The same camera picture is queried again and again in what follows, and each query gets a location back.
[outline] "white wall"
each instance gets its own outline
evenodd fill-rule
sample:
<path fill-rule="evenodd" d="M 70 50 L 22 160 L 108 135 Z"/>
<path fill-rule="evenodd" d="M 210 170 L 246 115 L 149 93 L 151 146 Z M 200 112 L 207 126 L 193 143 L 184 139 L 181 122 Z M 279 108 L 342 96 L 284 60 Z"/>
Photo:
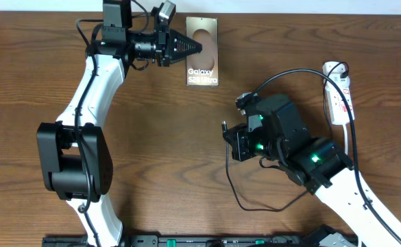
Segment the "white wall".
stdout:
<path fill-rule="evenodd" d="M 150 10 L 164 0 L 138 0 Z M 178 12 L 401 14 L 401 0 L 173 0 Z M 0 0 L 0 10 L 102 11 L 102 0 Z M 134 11 L 141 11 L 137 6 Z"/>

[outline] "power plug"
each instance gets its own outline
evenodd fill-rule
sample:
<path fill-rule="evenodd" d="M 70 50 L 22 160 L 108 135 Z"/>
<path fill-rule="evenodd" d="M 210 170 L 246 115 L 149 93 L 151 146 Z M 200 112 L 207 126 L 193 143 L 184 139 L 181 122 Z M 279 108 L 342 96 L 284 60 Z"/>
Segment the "power plug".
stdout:
<path fill-rule="evenodd" d="M 328 75 L 332 68 L 334 68 L 339 62 L 330 61 L 326 62 L 322 70 L 325 75 Z M 346 107 L 349 107 L 352 113 L 352 119 L 355 119 L 354 109 L 352 107 L 351 92 L 350 92 L 350 77 L 348 76 L 348 70 L 344 64 L 337 66 L 330 74 L 330 79 L 333 80 L 336 85 L 342 90 L 343 95 L 348 101 L 346 106 L 337 90 L 331 83 L 327 82 L 325 91 L 328 100 L 328 107 L 330 109 L 331 123 L 334 125 L 345 125 L 350 122 Z"/>

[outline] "wood grain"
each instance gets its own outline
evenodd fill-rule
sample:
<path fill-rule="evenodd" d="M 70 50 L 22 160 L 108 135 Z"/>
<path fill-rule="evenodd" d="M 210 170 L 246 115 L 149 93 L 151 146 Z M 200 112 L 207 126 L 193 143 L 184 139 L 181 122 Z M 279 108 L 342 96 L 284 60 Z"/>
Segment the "wood grain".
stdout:
<path fill-rule="evenodd" d="M 0 12 L 0 246 L 39 246 L 46 235 L 82 235 L 74 211 L 43 185 L 36 146 L 84 71 L 75 19 L 100 13 Z M 177 14 L 172 27 L 184 31 Z M 401 220 L 401 16 L 203 14 L 219 18 L 220 86 L 185 86 L 184 63 L 130 71 L 104 134 L 114 162 L 110 196 L 126 228 L 164 235 L 307 233 L 348 226 L 306 196 L 282 213 L 238 208 L 224 171 L 220 123 L 244 121 L 234 99 L 281 71 L 351 66 L 359 160 L 365 179 Z M 89 35 L 91 25 L 84 29 Z M 287 93 L 314 135 L 327 135 L 321 80 L 290 75 L 263 95 Z M 334 127 L 342 143 L 342 130 Z M 281 207 L 303 191 L 257 160 L 232 162 L 248 200 Z M 256 204 L 245 202 L 247 207 Z"/>

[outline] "green light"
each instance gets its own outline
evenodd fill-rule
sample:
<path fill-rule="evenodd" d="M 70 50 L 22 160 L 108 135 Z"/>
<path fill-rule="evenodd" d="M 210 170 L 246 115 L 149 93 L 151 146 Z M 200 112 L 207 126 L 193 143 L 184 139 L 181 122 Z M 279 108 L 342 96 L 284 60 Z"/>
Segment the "green light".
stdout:
<path fill-rule="evenodd" d="M 313 157 L 311 157 L 311 160 L 312 160 L 314 163 L 316 163 L 317 161 L 320 161 L 321 159 L 320 159 L 318 156 L 313 155 Z"/>

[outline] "wooden table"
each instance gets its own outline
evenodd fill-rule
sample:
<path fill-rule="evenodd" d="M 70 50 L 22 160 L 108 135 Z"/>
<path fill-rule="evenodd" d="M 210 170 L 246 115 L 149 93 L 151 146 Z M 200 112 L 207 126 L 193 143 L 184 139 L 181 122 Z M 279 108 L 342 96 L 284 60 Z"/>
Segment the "wooden table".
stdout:
<path fill-rule="evenodd" d="M 186 14 L 172 28 L 184 31 Z M 225 175 L 220 123 L 245 121 L 234 99 L 287 69 L 351 67 L 361 171 L 401 220 L 401 16 L 202 14 L 219 18 L 220 86 L 185 86 L 184 63 L 128 73 L 104 135 L 114 163 L 110 196 L 124 226 L 163 235 L 352 231 L 314 196 L 282 213 L 245 212 Z M 53 122 L 84 72 L 74 23 L 101 13 L 0 12 L 0 246 L 39 246 L 46 235 L 82 235 L 75 212 L 42 181 L 36 130 Z M 137 20 L 137 27 L 144 20 Z M 90 35 L 92 26 L 85 25 Z M 313 135 L 328 136 L 321 78 L 290 75 L 262 95 L 286 93 Z M 334 126 L 343 143 L 341 127 Z M 301 191 L 258 159 L 231 163 L 248 200 L 281 207 Z M 247 207 L 259 207 L 244 202 Z"/>

